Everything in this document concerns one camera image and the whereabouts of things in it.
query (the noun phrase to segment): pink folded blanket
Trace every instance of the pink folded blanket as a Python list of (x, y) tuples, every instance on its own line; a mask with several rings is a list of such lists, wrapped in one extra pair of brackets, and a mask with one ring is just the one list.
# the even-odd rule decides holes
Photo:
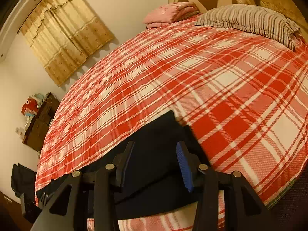
[(181, 21), (186, 19), (187, 15), (192, 16), (197, 13), (199, 13), (198, 8), (193, 2), (169, 3), (150, 12), (143, 23), (148, 24), (147, 28), (157, 27), (157, 25), (160, 27), (166, 25), (165, 23)]

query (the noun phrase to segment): plaid bedspread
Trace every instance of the plaid bedspread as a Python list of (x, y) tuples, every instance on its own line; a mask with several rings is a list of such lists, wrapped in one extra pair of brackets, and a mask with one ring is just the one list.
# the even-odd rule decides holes
[[(172, 109), (217, 171), (241, 171), (269, 204), (307, 157), (308, 46), (195, 18), (143, 31), (104, 57), (63, 98), (46, 136), (36, 190), (98, 160)], [(224, 221), (220, 194), (219, 223)], [(190, 230), (196, 204), (120, 220), (121, 230)]]

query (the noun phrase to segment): red and white plaid blanket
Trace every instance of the red and white plaid blanket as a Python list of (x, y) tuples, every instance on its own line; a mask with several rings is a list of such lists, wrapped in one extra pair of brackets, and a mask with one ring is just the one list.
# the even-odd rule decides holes
[[(172, 109), (217, 171), (241, 171), (269, 204), (307, 157), (308, 46), (296, 51), (196, 17), (148, 29), (85, 73), (46, 136), (36, 190), (88, 165)], [(220, 196), (219, 223), (224, 219)], [(196, 204), (119, 221), (121, 230), (190, 230)]]

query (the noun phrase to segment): wooden furniture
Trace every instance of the wooden furniture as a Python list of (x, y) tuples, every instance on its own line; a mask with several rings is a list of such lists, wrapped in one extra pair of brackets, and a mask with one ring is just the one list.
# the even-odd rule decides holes
[(39, 108), (37, 115), (32, 119), (26, 130), (23, 143), (36, 151), (41, 151), (44, 140), (49, 129), (51, 119), (59, 107), (60, 102), (49, 93)]

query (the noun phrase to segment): dark wooden dresser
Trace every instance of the dark wooden dresser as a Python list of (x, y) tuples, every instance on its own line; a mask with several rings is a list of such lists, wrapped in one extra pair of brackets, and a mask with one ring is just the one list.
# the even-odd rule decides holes
[(60, 102), (49, 93), (39, 108), (38, 113), (32, 119), (28, 129), (26, 130), (23, 143), (36, 151), (41, 151), (44, 140), (49, 129), (51, 119), (59, 107)]

